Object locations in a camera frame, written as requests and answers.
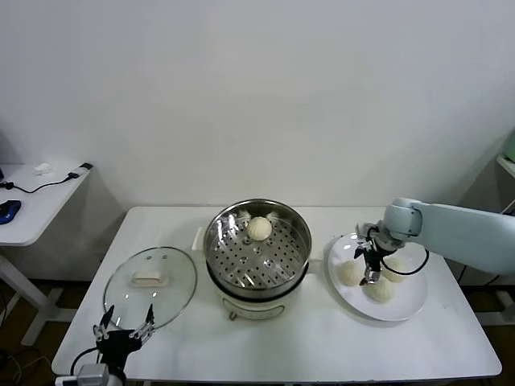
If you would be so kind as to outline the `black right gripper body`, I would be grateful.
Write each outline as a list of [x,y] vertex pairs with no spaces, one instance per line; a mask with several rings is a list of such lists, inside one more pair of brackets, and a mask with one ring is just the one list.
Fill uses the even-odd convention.
[[365,250],[365,263],[374,271],[381,271],[381,259],[385,256],[385,250],[372,241],[365,241],[361,247]]

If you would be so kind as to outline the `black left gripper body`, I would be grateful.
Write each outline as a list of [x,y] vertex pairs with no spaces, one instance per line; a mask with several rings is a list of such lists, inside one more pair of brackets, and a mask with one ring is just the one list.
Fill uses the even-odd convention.
[[142,339],[134,330],[108,331],[96,341],[97,350],[101,353],[101,363],[104,363],[109,373],[121,373],[125,369],[130,354],[142,347]]

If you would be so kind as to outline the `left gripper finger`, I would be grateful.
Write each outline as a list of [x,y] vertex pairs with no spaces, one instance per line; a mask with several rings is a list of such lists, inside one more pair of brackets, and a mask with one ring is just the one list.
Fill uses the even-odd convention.
[[153,304],[150,304],[146,314],[145,321],[136,330],[133,331],[132,337],[139,340],[148,340],[155,331],[155,314]]
[[113,316],[113,306],[111,306],[101,317],[101,321],[98,325],[93,326],[93,334],[96,341],[105,340],[109,337],[108,326]]

